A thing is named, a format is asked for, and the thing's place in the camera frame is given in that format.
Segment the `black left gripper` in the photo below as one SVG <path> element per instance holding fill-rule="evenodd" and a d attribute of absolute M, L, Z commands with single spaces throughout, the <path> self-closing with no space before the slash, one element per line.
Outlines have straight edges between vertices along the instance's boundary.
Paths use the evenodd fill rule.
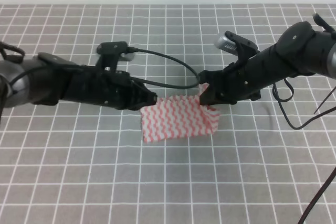
<path fill-rule="evenodd" d="M 68 74 L 62 100 L 117 110 L 139 110 L 157 103 L 157 94 L 133 80 L 128 72 L 80 65 L 62 65 L 60 70 Z"/>

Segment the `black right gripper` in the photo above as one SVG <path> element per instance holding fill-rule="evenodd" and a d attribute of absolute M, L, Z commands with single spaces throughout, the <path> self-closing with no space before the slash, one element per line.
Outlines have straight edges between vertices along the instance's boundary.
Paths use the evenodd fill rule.
<path fill-rule="evenodd" d="M 208 84 L 199 96 L 200 105 L 234 105 L 238 101 L 256 101 L 261 98 L 260 89 L 253 88 L 245 76 L 244 68 L 237 68 L 236 65 L 231 63 L 223 70 L 203 70 L 198 74 L 199 83 Z"/>

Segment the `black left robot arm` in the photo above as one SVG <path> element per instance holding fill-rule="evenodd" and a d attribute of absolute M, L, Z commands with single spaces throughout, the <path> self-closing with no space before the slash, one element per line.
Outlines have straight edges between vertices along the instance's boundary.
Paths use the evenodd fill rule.
<path fill-rule="evenodd" d="M 25 59 L 25 52 L 1 43 L 1 109 L 23 104 L 54 106 L 60 100 L 137 111 L 155 105 L 157 95 L 125 71 L 120 61 L 129 61 L 135 49 L 124 41 L 103 42 L 97 48 L 94 66 L 78 65 L 40 52 Z"/>

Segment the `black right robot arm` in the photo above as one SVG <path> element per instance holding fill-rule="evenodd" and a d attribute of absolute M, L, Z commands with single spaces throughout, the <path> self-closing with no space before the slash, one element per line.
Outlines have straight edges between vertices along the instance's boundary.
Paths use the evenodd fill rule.
<path fill-rule="evenodd" d="M 298 22 L 263 51 L 233 32 L 220 35 L 215 47 L 238 59 L 223 70 L 199 73 L 200 83 L 208 84 L 199 97 L 200 104 L 256 101 L 261 98 L 263 88 L 285 78 L 319 74 L 334 79 L 335 30 L 318 14 L 313 19 L 325 30 L 315 31 L 309 22 Z"/>

